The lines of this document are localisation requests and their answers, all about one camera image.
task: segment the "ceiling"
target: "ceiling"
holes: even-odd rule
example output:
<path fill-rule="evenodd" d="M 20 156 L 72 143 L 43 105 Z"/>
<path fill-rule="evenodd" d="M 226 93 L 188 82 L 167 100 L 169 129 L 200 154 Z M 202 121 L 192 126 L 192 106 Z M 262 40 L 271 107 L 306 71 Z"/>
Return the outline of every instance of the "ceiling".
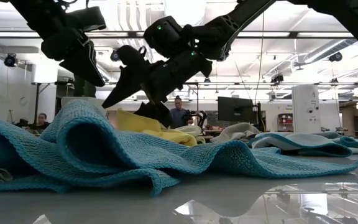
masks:
<path fill-rule="evenodd" d="M 110 31 L 141 31 L 153 23 L 155 20 L 172 12 L 178 22 L 188 22 L 194 17 L 194 21 L 202 19 L 202 23 L 214 19 L 217 16 L 226 14 L 234 9 L 236 1 L 225 0 L 182 0 L 181 5 L 173 3 L 175 0 L 91 0 L 90 6 L 100 6 L 108 28 Z M 71 11 L 85 7 L 85 0 L 79 0 L 72 5 Z M 264 17 L 260 16 L 244 31 L 262 31 L 266 35 L 273 34 L 267 31 L 281 32 L 313 32 L 313 35 L 322 34 L 322 32 L 347 32 L 347 30 L 332 16 L 317 13 L 306 6 L 296 6 L 286 1 L 276 2 L 265 11 Z M 31 31 L 26 25 L 26 21 L 14 10 L 10 4 L 0 2 L 0 31 L 7 34 L 13 34 L 17 31 Z M 331 43 L 330 39 L 236 39 L 231 46 L 231 55 L 224 62 L 214 62 L 213 71 L 210 79 L 212 82 L 270 82 L 271 76 L 276 73 L 282 73 L 284 82 L 329 82 L 333 77 L 338 78 L 339 82 L 358 82 L 358 42 L 352 44 L 340 52 L 343 59 L 340 62 L 329 62 L 319 60 L 310 65 L 302 66 L 303 70 L 297 70 L 298 67 L 293 63 L 302 55 L 315 52 L 324 44 Z M 28 38 L 24 35 L 16 39 L 0 39 L 0 53 L 6 47 L 18 47 L 21 49 L 39 49 L 41 39 Z M 124 44 L 131 44 L 134 47 L 140 47 L 145 42 L 142 39 L 93 39 L 96 50 L 104 54 L 98 57 L 98 63 L 105 71 L 109 73 L 112 81 L 119 76 L 120 62 L 112 62 L 109 59 L 109 53 L 113 48 Z M 40 51 L 31 51 L 19 54 L 22 60 L 33 61 L 42 57 Z M 164 59 L 156 52 L 151 51 L 154 61 Z M 69 76 L 69 72 L 60 72 L 62 76 Z M 190 82 L 203 82 L 202 74 L 195 75 Z M 268 99 L 268 93 L 276 94 L 290 93 L 291 86 L 270 85 L 258 86 L 246 85 L 247 91 L 244 91 L 244 85 L 203 85 L 200 88 L 205 89 L 200 95 L 205 99 L 215 99 L 218 95 L 229 96 L 231 94 L 240 95 L 244 98 Z M 111 90 L 111 86 L 99 89 L 98 97 L 104 98 Z M 333 99 L 334 93 L 351 93 L 354 86 L 341 86 L 337 90 L 332 90 L 330 86 L 322 86 L 320 98 Z"/>

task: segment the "yellow towel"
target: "yellow towel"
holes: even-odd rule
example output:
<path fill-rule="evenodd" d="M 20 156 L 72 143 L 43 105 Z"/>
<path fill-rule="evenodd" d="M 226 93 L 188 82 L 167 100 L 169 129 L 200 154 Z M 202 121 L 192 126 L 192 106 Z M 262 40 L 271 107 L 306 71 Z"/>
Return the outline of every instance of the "yellow towel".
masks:
<path fill-rule="evenodd" d="M 190 134 L 172 129 L 161 129 L 159 121 L 123 110 L 117 111 L 117 125 L 118 130 L 121 131 L 135 131 L 151 134 L 185 146 L 197 145 L 196 138 Z"/>

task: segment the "blue microfiber cloth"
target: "blue microfiber cloth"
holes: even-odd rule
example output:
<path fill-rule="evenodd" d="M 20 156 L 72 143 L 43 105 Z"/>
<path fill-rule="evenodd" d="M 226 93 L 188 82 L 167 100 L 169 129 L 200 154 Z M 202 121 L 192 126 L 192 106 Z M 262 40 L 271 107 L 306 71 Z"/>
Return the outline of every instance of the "blue microfiber cloth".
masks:
<path fill-rule="evenodd" d="M 282 151 L 298 151 L 304 156 L 347 157 L 358 154 L 358 141 L 349 137 L 335 137 L 338 136 L 333 133 L 261 133 L 251 139 L 248 145 L 253 149 L 274 146 Z"/>
<path fill-rule="evenodd" d="M 351 165 L 282 156 L 280 150 L 251 151 L 241 141 L 183 146 L 148 134 L 117 131 L 93 105 L 72 100 L 37 138 L 0 121 L 0 168 L 14 180 L 2 190 L 112 187 L 151 180 L 152 195 L 186 175 L 216 170 L 265 178 L 344 174 Z"/>

